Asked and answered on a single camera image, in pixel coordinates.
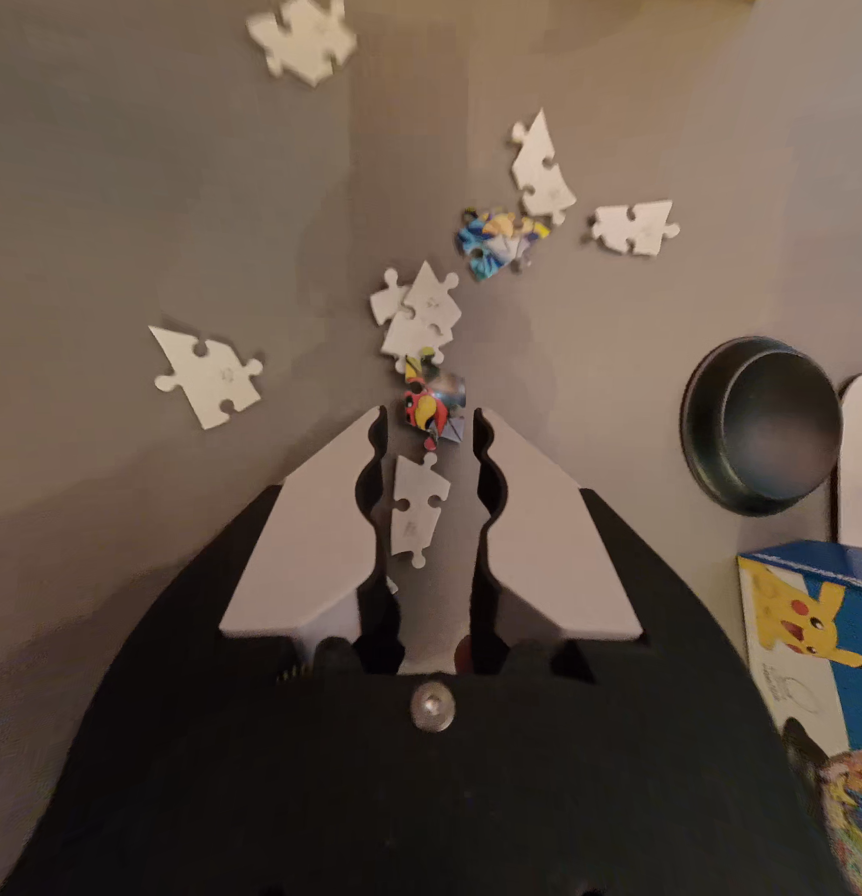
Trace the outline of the printed puzzle box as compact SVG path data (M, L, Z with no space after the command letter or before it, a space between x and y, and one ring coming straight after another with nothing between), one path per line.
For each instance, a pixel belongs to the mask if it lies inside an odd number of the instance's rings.
M862 547L812 540L737 556L751 676L862 895Z

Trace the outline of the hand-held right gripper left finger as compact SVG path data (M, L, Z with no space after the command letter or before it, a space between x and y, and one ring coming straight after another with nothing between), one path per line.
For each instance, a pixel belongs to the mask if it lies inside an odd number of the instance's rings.
M337 638L369 673L400 670L401 611L372 517L387 443L387 411L372 407L284 478L220 622L224 635L287 638L303 664Z

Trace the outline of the white document stand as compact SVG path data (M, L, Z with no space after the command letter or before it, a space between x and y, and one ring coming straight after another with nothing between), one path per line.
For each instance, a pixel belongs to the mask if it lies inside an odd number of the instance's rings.
M862 375L841 399L843 433L837 476L837 538L862 547Z

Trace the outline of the black round ball stand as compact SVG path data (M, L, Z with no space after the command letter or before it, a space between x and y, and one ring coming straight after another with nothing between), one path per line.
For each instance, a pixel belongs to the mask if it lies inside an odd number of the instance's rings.
M747 336L717 346L683 394L679 433L693 478L716 504L766 517L820 487L840 456L840 398L790 345Z

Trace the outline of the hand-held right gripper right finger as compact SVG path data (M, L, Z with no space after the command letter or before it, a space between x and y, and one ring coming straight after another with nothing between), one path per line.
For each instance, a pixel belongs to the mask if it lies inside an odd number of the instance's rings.
M487 511L461 675L592 676L582 644L643 635L580 485L492 409L474 411L478 499Z

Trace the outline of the puzzle pieces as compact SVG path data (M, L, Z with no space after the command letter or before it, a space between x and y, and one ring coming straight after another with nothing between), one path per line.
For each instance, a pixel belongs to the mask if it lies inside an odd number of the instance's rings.
M343 2L280 2L275 10L249 15L246 31L263 51L272 76L288 72L313 88L333 76L358 46ZM519 148L512 167L522 191L524 213L518 215L536 218L552 231L563 224L577 200L555 162L545 112L540 110L529 125L517 122L510 141ZM590 238L611 252L655 257L664 241L681 231L670 220L672 207L671 200L598 207ZM398 375L404 378L405 358L417 356L424 347L436 350L439 366L444 362L442 347L452 341L461 316L452 296L458 285L457 273L439 277L427 261L409 283L394 268L384 271L383 287L368 303L376 325L384 328L380 353L393 361ZM158 326L149 329L171 367L170 373L155 377L155 386L162 392L180 389L203 430L228 422L228 408L243 411L258 402L254 380L263 372L261 361L242 361L230 345L212 340L205 340L199 352L194 335ZM431 485L437 451L423 452L419 463L404 457L396 461L394 499L408 507L392 512L390 534L392 554L410 554L417 569L425 566L425 550L440 514L430 501L446 499L449 491L446 481Z

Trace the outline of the colourful puzzle piece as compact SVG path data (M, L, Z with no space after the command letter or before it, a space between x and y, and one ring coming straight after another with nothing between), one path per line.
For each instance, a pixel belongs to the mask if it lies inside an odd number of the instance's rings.
M536 218L470 207L462 212L454 241L474 281L483 282L505 268L520 273L531 248L550 234L550 228Z
M423 448L435 452L441 440L462 441L467 406L465 381L435 362L436 350L424 347L404 361L403 409L406 423L423 433Z

